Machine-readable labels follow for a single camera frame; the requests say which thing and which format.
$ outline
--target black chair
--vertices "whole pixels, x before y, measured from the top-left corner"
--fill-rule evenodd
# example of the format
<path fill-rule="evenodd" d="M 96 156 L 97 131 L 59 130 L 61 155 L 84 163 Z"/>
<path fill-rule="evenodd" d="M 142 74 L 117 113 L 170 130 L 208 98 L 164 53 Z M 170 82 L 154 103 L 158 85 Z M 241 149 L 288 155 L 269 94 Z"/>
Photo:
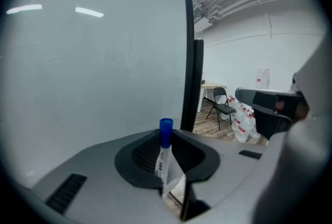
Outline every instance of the black chair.
<path fill-rule="evenodd" d="M 226 102 L 224 104 L 218 104 L 216 97 L 218 97 L 218 99 L 219 99 L 220 96 L 223 96 L 223 95 L 226 96 Z M 217 117 L 218 117 L 219 130 L 220 130 L 220 123 L 223 122 L 223 121 L 229 120 L 230 124 L 232 125 L 232 121 L 230 119 L 230 115 L 232 113 L 235 113 L 235 109 L 232 108 L 232 107 L 230 107 L 229 104 L 228 104 L 226 90 L 224 88 L 214 88 L 213 89 L 213 98 L 214 98 L 214 104 L 213 104 L 213 106 L 212 106 L 209 114 L 207 115 L 207 118 L 209 117 L 210 113 L 212 112 L 212 109 L 214 108 L 214 109 L 217 110 L 215 113 L 217 113 Z M 220 122 L 219 121 L 219 114 L 220 113 L 229 115 L 229 118 Z"/>

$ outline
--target red label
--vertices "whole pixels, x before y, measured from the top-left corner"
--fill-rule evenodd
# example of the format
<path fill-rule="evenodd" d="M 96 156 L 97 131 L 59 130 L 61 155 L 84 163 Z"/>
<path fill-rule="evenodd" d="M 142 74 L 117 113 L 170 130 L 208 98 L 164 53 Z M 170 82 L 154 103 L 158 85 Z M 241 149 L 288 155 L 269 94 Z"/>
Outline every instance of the red label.
<path fill-rule="evenodd" d="M 239 131 L 241 134 L 243 134 L 243 135 L 245 134 L 245 130 L 242 127 L 239 127 Z"/>

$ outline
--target table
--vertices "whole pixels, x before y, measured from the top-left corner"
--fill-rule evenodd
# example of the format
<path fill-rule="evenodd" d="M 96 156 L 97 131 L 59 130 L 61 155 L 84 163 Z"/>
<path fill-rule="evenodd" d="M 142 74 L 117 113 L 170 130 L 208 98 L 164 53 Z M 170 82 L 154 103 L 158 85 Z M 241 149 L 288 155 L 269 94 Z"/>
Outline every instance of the table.
<path fill-rule="evenodd" d="M 200 95 L 199 95 L 199 103 L 198 103 L 198 109 L 197 109 L 198 113 L 200 113 L 200 111 L 201 111 L 202 100 L 203 100 L 203 97 L 204 97 L 205 90 L 206 89 L 219 88 L 219 87 L 226 89 L 225 85 L 213 83 L 213 82 L 210 82 L 210 81 L 205 81 L 205 83 L 201 85 L 201 92 L 200 92 Z"/>

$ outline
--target ceiling light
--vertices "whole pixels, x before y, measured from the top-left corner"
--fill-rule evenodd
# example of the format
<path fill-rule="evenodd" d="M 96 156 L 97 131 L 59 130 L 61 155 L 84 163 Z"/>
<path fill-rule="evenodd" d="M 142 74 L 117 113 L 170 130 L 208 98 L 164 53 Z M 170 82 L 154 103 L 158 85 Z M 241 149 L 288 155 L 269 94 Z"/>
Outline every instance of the ceiling light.
<path fill-rule="evenodd" d="M 8 9 L 6 11 L 7 14 L 14 14 L 18 13 L 20 11 L 26 11 L 26 10 L 35 10 L 35 9 L 41 9 L 42 5 L 27 5 L 27 6 L 19 6 L 19 7 L 14 7 L 11 9 Z"/>
<path fill-rule="evenodd" d="M 92 15 L 98 18 L 101 18 L 104 14 L 103 13 L 99 13 L 97 11 L 93 11 L 87 8 L 82 8 L 82 7 L 76 7 L 75 11 L 78 13 L 83 13 L 83 14 L 88 14 L 88 15 Z"/>

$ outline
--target black holder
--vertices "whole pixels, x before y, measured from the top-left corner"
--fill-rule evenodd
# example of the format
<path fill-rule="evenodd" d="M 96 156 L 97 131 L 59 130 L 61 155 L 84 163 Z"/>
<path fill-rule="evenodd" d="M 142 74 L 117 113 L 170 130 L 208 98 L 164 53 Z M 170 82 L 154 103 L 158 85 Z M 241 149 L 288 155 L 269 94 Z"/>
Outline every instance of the black holder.
<path fill-rule="evenodd" d="M 187 220 L 209 209 L 196 199 L 192 183 L 208 180 L 220 164 L 219 154 L 181 131 L 173 130 L 172 153 L 186 175 L 186 190 L 181 219 Z M 155 166 L 160 153 L 160 132 L 136 140 L 121 148 L 115 156 L 115 168 L 135 187 L 158 189 L 162 194 L 162 181 L 155 176 Z"/>

